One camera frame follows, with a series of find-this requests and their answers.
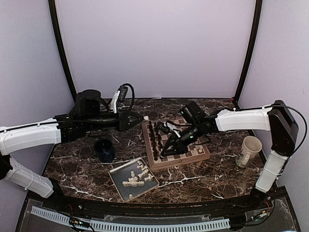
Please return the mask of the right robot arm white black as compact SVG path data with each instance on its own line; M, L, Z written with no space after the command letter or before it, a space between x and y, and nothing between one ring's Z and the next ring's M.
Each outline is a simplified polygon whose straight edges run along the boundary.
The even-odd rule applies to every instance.
M187 123L183 131L171 129L168 122L158 126L160 130L170 134L160 157L185 154L190 144L208 134L243 130L252 131L255 138L261 139L268 133L269 154L253 188L255 192L246 200L246 205L251 210L256 210L265 202L264 193L271 189L290 157L302 145L297 142L299 126L292 111L298 112L282 100L276 100L266 106L222 108L206 113L195 101L191 101L180 109L180 114Z

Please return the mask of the metal tray wooden rim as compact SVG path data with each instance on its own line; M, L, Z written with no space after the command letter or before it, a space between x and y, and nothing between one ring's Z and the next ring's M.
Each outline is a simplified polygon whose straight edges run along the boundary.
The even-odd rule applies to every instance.
M159 181L142 158L110 170L109 176L125 203L159 187Z

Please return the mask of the wooden chess board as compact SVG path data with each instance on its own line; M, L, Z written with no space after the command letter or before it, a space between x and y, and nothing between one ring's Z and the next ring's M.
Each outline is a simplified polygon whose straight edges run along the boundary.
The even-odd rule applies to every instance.
M205 137L195 139L192 144L183 142L180 136L189 124L176 118L166 129L163 121L152 120L142 123L146 153L151 170L207 160L211 157Z

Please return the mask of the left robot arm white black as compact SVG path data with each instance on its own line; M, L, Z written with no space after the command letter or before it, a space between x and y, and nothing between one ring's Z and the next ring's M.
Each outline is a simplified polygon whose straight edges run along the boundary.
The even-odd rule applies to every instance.
M13 153L38 151L74 142L94 131L127 131L143 121L132 111L135 91L132 85L122 84L109 101L98 90L88 89L76 95L75 104L67 114L43 121L0 129L0 178L31 191L58 211L68 207L68 199L57 180L44 177L18 162Z

